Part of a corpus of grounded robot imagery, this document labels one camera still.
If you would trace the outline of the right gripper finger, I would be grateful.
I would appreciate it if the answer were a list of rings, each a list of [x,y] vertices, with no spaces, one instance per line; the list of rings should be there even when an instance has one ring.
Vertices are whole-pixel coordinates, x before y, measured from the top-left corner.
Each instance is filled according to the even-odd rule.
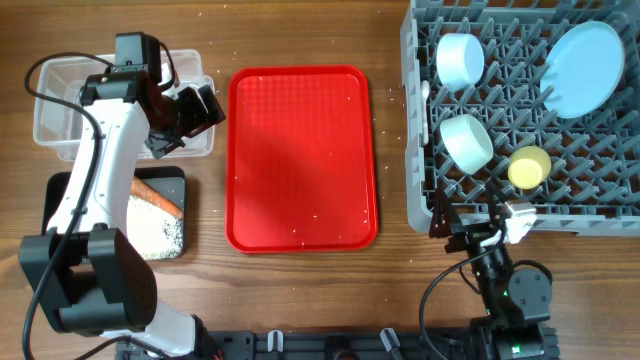
[[[461,231],[461,220],[448,196],[442,189],[437,189],[434,198],[430,238],[448,238]]]
[[[492,180],[487,181],[487,194],[489,196],[488,210],[490,221],[493,225],[502,225],[503,218],[500,205],[506,201],[506,197]]]

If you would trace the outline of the yellow cup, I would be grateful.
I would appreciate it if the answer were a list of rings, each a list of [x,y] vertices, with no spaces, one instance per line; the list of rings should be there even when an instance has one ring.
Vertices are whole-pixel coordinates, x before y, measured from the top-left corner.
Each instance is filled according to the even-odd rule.
[[[551,157],[545,150],[537,146],[525,146],[511,155],[508,180],[519,189],[533,189],[548,177],[551,167]]]

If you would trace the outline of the green bowl of rice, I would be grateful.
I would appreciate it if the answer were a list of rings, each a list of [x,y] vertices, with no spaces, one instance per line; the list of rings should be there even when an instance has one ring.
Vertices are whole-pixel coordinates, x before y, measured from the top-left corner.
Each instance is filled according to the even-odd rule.
[[[493,142],[474,116],[463,114],[439,126],[442,142],[454,163],[468,175],[477,173],[493,158]]]

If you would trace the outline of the carrot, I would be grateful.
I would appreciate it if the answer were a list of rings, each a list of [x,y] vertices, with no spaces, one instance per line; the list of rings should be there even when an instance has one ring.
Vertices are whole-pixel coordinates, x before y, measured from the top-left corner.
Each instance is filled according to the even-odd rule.
[[[131,184],[131,194],[163,210],[176,219],[182,220],[184,218],[184,212],[181,208],[165,198],[163,195],[161,195],[159,192],[157,192],[155,189],[150,187],[146,182],[139,179],[138,177],[133,177]]]

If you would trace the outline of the white rice pile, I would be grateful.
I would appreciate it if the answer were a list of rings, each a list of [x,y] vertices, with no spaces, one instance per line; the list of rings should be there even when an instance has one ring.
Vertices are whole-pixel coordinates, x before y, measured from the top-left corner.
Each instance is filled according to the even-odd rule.
[[[146,261],[176,258],[184,247],[183,221],[135,196],[128,201],[126,235]]]

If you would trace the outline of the white plastic spoon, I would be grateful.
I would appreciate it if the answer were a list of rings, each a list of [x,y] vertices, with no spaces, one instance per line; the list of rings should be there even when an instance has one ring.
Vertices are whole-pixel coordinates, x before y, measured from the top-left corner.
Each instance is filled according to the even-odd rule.
[[[430,83],[428,80],[422,80],[421,84],[421,97],[422,97],[422,136],[421,145],[426,146],[429,143],[429,110],[428,102],[430,97]]]

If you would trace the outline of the small light blue bowl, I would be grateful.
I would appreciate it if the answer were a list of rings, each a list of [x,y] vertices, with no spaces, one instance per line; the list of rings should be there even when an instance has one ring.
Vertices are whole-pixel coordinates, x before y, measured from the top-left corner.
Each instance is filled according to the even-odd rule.
[[[450,92],[475,85],[484,71],[484,52],[471,34],[447,33],[436,49],[436,71]]]

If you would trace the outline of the large light blue plate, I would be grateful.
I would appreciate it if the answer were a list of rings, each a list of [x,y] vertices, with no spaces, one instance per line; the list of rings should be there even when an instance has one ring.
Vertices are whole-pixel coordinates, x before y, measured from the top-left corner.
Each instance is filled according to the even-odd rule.
[[[549,91],[545,108],[560,118],[577,118],[601,106],[624,70],[622,40],[604,22],[590,21],[564,34],[546,58],[540,90]]]

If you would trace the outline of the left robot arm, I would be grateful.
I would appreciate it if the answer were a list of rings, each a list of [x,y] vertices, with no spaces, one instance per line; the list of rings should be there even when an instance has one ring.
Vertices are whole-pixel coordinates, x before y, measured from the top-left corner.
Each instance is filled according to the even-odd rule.
[[[90,75],[73,109],[83,133],[64,196],[47,228],[23,238],[19,262],[33,289],[26,321],[42,311],[58,333],[101,337],[161,359],[220,359],[202,320],[162,301],[151,267],[126,236],[139,153],[161,158],[221,123],[209,86],[164,79],[167,46],[120,33],[115,58]]]

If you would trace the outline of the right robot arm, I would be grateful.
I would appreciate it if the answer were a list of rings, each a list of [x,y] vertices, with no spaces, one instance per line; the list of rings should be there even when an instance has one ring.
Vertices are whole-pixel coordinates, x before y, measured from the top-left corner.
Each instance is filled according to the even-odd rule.
[[[492,184],[488,194],[489,220],[465,225],[446,192],[435,192],[431,238],[445,238],[447,253],[464,252],[467,258],[438,275],[425,290],[419,308],[421,336],[430,353],[444,359],[429,338],[425,324],[426,302],[435,286],[449,274],[469,265],[486,315],[469,326],[465,352],[469,359],[557,359],[556,330],[545,327],[550,319],[553,275],[533,260],[514,262],[507,246],[516,244],[537,220],[536,209],[522,199],[508,200]]]

